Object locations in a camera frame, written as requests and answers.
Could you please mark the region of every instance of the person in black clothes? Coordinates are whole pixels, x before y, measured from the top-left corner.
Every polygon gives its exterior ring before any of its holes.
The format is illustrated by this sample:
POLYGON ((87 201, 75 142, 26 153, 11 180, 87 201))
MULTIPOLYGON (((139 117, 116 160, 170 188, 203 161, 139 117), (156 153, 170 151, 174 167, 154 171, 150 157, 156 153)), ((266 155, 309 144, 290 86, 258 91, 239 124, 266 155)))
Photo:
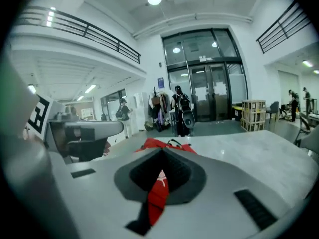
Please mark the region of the person in black clothes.
POLYGON ((183 111, 181 110, 181 107, 179 107, 179 100, 181 98, 187 98, 189 100, 188 95, 183 93, 180 86, 175 87, 176 93, 173 95, 172 100, 172 108, 175 107, 175 120, 177 123, 177 134, 178 136, 185 137, 186 135, 189 135, 189 128, 186 127, 184 120, 183 120, 183 111))
POLYGON ((120 101, 121 103, 121 112, 122 112, 122 123, 124 125, 124 135, 125 135, 125 139, 129 139, 129 137, 132 136, 132 131, 131 131, 131 120, 129 117, 129 113, 131 113, 133 110, 129 109, 126 106, 126 101, 124 98, 121 99, 120 101))
POLYGON ((305 92, 305 97, 304 100, 306 100, 306 115, 308 116, 308 114, 311 111, 311 106, 310 106, 310 93, 309 91, 306 89, 306 87, 303 88, 303 91, 305 92))
POLYGON ((289 95, 291 95, 291 122, 295 122, 296 119, 296 108, 298 107, 299 103, 299 96, 297 93, 293 92, 292 90, 288 91, 289 95))

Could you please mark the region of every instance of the glass door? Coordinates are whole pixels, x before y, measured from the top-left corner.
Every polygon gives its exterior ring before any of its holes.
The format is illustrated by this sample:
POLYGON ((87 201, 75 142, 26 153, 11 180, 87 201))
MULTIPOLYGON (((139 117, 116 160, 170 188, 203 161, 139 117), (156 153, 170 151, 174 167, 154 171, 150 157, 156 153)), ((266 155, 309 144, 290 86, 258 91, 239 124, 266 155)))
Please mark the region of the glass door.
POLYGON ((209 91, 209 81, 206 66, 190 68, 193 89, 194 113, 198 122, 207 122, 214 119, 213 100, 209 91))
POLYGON ((224 64, 208 65, 211 75, 214 120, 227 120, 229 112, 229 91, 224 64))

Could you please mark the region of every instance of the red fabric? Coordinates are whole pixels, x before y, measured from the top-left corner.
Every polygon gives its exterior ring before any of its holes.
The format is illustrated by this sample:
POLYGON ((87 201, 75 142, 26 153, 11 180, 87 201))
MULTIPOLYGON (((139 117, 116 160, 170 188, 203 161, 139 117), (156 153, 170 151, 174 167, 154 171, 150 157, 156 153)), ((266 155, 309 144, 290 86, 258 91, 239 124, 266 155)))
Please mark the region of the red fabric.
MULTIPOLYGON (((197 154, 188 144, 182 145, 181 147, 175 147, 154 139, 146 139, 142 148, 138 149, 135 152, 139 152, 148 148, 173 148, 197 154)), ((156 182, 154 183, 151 191, 149 191, 148 193, 148 213, 149 222, 151 226, 153 226, 156 223, 158 218, 163 213, 168 196, 168 180, 166 178, 164 171, 162 170, 156 182)))

